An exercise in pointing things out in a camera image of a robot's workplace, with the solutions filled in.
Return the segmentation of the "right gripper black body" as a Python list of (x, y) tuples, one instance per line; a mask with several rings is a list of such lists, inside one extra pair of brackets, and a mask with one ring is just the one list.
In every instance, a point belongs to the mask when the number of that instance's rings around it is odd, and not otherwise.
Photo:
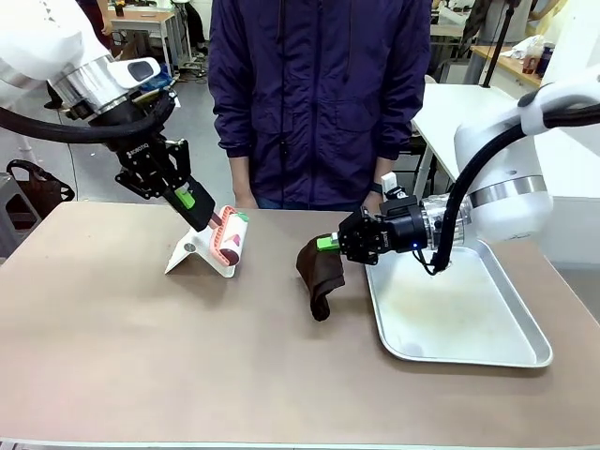
[(406, 253), (428, 246), (428, 235), (419, 202), (384, 202), (380, 206), (382, 253)]

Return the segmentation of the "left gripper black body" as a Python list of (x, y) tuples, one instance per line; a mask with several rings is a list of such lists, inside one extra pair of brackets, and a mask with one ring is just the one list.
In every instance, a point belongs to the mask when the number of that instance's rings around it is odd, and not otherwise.
[(164, 193), (168, 155), (164, 137), (119, 139), (113, 152), (122, 166), (120, 183), (134, 193)]

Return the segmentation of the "person's right hand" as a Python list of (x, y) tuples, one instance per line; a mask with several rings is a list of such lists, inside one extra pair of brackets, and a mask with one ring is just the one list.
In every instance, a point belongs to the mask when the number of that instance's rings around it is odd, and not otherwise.
[(237, 208), (256, 209), (258, 204), (252, 193), (249, 182), (249, 160), (247, 157), (229, 159), (232, 175), (232, 192)]

